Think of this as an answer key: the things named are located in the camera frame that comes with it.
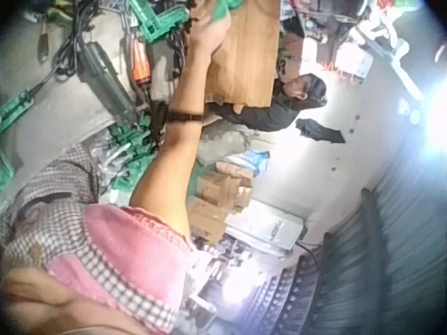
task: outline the plaid fabric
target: plaid fabric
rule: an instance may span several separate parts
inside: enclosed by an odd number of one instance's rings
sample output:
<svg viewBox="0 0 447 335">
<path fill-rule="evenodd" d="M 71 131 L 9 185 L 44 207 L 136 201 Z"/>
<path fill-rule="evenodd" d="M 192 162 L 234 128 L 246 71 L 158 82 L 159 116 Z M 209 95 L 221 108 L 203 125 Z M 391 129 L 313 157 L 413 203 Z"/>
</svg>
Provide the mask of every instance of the plaid fabric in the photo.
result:
<svg viewBox="0 0 447 335">
<path fill-rule="evenodd" d="M 48 165 L 10 206 L 9 243 L 1 273 L 14 267 L 47 269 L 56 257 L 73 254 L 118 304 L 153 332 L 169 332 L 177 309 L 126 282 L 92 244 L 85 210 L 97 201 L 98 180 L 88 149 L 78 145 Z"/>
</svg>

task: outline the white wall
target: white wall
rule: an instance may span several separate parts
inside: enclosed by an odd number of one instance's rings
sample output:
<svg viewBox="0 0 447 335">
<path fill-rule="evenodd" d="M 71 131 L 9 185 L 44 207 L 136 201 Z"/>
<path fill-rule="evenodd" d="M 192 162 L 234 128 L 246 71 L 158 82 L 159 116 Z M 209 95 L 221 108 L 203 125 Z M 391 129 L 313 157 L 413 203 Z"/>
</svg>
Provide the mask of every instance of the white wall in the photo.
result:
<svg viewBox="0 0 447 335">
<path fill-rule="evenodd" d="M 299 117 L 341 130 L 346 144 L 304 138 L 293 124 L 273 135 L 268 170 L 254 187 L 255 199 L 306 218 L 309 242 L 320 242 L 356 208 L 360 190 L 378 179 L 411 126 L 397 114 L 399 99 L 408 93 L 380 59 L 361 85 L 315 73 L 327 83 L 328 104 Z"/>
</svg>

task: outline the gray floor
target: gray floor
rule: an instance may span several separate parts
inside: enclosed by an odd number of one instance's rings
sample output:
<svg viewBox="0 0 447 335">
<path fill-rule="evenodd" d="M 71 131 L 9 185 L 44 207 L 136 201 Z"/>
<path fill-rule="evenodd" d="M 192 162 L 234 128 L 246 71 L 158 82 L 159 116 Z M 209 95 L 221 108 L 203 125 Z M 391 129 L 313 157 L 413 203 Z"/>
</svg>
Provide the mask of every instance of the gray floor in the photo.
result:
<svg viewBox="0 0 447 335">
<path fill-rule="evenodd" d="M 130 94 L 125 63 L 120 51 L 123 37 L 118 15 L 108 13 L 93 21 L 96 28 L 85 36 L 97 40 L 108 53 L 118 77 Z M 37 61 L 39 24 L 17 19 L 0 44 L 0 105 L 26 87 L 33 87 L 50 71 L 50 59 L 68 33 L 55 24 L 49 26 L 50 57 L 40 65 Z M 165 80 L 167 47 L 154 47 L 155 68 L 152 69 L 153 97 L 168 99 L 172 83 Z M 2 136 L 1 148 L 15 168 L 15 178 L 0 194 L 1 206 L 16 194 L 27 181 L 73 143 L 85 140 L 113 122 L 112 116 L 77 76 L 67 82 L 50 80 L 35 99 L 34 106 Z"/>
</svg>

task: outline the bracelet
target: bracelet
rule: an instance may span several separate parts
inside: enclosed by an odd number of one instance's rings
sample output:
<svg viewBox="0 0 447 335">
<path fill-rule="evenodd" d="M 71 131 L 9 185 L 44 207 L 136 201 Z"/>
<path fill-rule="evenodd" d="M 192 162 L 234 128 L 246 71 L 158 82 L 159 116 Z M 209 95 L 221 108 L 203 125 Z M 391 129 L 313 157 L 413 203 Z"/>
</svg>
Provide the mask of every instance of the bracelet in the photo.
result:
<svg viewBox="0 0 447 335">
<path fill-rule="evenodd" d="M 185 122 L 200 122 L 203 123 L 203 115 L 181 113 L 173 110 L 168 110 L 166 113 L 167 124 L 184 124 Z"/>
</svg>

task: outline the white appliance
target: white appliance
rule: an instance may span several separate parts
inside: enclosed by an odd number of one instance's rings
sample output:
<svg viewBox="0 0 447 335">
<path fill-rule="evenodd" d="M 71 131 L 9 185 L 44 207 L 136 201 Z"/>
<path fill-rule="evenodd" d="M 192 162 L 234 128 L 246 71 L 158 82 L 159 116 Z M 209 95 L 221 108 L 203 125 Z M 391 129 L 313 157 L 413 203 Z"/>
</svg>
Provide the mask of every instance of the white appliance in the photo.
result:
<svg viewBox="0 0 447 335">
<path fill-rule="evenodd" d="M 291 250 L 304 227 L 301 218 L 256 200 L 241 214 L 228 215 L 226 223 L 227 234 L 260 250 L 269 246 Z"/>
</svg>

